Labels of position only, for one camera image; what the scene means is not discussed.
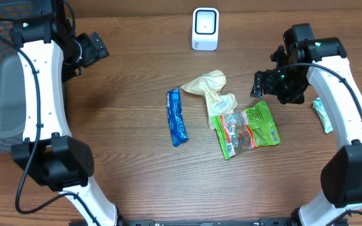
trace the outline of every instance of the plastic wrapper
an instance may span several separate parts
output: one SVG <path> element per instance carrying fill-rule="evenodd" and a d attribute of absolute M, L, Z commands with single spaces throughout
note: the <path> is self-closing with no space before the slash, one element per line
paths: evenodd
<path fill-rule="evenodd" d="M 174 147 L 189 140 L 182 119 L 180 88 L 167 92 L 167 119 Z"/>
<path fill-rule="evenodd" d="M 191 82 L 181 86 L 188 93 L 202 95 L 206 99 L 208 125 L 214 129 L 212 116 L 232 114 L 237 107 L 234 94 L 220 95 L 220 91 L 226 85 L 226 76 L 220 70 L 201 75 Z"/>
<path fill-rule="evenodd" d="M 280 144 L 276 125 L 265 101 L 225 116 L 213 116 L 225 159 L 245 151 Z"/>
<path fill-rule="evenodd" d="M 324 126 L 324 131 L 328 134 L 333 131 L 331 121 L 326 114 L 326 110 L 324 104 L 322 103 L 321 99 L 318 97 L 314 101 L 312 101 L 312 107 L 317 112 L 319 119 L 321 120 L 322 125 Z"/>

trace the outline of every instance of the beige crumpled wrapper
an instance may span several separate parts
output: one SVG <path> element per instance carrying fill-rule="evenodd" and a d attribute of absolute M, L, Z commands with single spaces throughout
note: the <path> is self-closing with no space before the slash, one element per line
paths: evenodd
<path fill-rule="evenodd" d="M 232 114 L 237 107 L 237 100 L 234 94 L 220 95 L 220 91 L 225 84 L 226 76 L 220 70 L 215 70 L 181 86 L 188 93 L 205 97 L 207 115 L 209 116 L 207 123 L 211 129 L 215 129 L 212 116 Z"/>

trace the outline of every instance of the wooden surface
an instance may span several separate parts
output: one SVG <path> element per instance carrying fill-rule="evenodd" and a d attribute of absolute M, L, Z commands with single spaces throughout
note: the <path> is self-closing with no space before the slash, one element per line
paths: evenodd
<path fill-rule="evenodd" d="M 69 2 L 77 18 L 191 15 L 198 7 L 215 7 L 220 13 L 362 9 L 362 0 L 69 0 Z"/>
<path fill-rule="evenodd" d="M 207 125 L 204 99 L 182 92 L 190 141 L 172 146 L 166 91 L 216 69 L 227 77 L 222 94 L 233 93 L 237 110 L 260 101 L 250 97 L 253 74 L 273 68 L 269 54 L 291 25 L 310 22 L 317 38 L 337 36 L 347 49 L 362 92 L 362 9 L 222 14 L 219 48 L 190 47 L 190 16 L 79 19 L 78 32 L 97 31 L 110 56 L 68 83 L 73 136 L 89 144 L 95 177 L 126 218 L 154 220 L 249 220 L 287 217 L 320 191 L 320 173 L 336 152 L 311 107 L 310 87 L 302 105 L 263 98 L 281 144 L 225 161 L 215 131 Z M 69 201 L 37 214 L 20 215 L 14 194 L 22 170 L 0 154 L 0 225 L 66 225 L 82 220 Z M 28 179 L 25 209 L 55 194 Z M 350 218 L 362 225 L 362 217 Z"/>

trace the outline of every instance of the gray bin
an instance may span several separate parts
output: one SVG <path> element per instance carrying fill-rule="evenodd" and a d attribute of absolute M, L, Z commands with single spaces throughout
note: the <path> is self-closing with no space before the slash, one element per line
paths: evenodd
<path fill-rule="evenodd" d="M 31 1 L 1 1 L 0 18 L 17 19 L 31 13 Z M 0 22 L 0 35 L 7 40 L 10 22 Z M 0 41 L 0 152 L 22 143 L 25 129 L 26 100 L 23 69 L 16 51 Z"/>

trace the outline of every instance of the green snack bag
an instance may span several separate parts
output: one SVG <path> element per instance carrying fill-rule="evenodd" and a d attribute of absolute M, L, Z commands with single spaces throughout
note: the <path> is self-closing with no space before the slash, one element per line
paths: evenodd
<path fill-rule="evenodd" d="M 269 107 L 263 100 L 255 106 L 225 116 L 213 116 L 225 159 L 245 151 L 280 144 Z"/>

